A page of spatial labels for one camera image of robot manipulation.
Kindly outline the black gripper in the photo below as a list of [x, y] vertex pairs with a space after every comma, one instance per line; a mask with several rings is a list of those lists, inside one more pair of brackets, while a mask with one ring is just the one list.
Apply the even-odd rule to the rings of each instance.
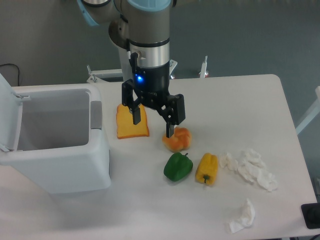
[[175, 126], [186, 119], [185, 99], [182, 94], [170, 95], [170, 64], [158, 67], [139, 67], [131, 63], [132, 77], [121, 85], [122, 105], [128, 107], [134, 125], [141, 122], [140, 104], [157, 110], [166, 122], [165, 136], [171, 138]]

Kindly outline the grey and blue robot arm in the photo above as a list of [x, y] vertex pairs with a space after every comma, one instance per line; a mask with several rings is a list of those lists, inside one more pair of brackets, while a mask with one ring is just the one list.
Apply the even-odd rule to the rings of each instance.
[[156, 110], [166, 122], [166, 137], [185, 118], [182, 94], [171, 95], [170, 9], [174, 0], [79, 0], [78, 6], [90, 26], [109, 23], [110, 40], [126, 51], [130, 70], [122, 83], [122, 105], [128, 107], [133, 124], [141, 121], [140, 105]]

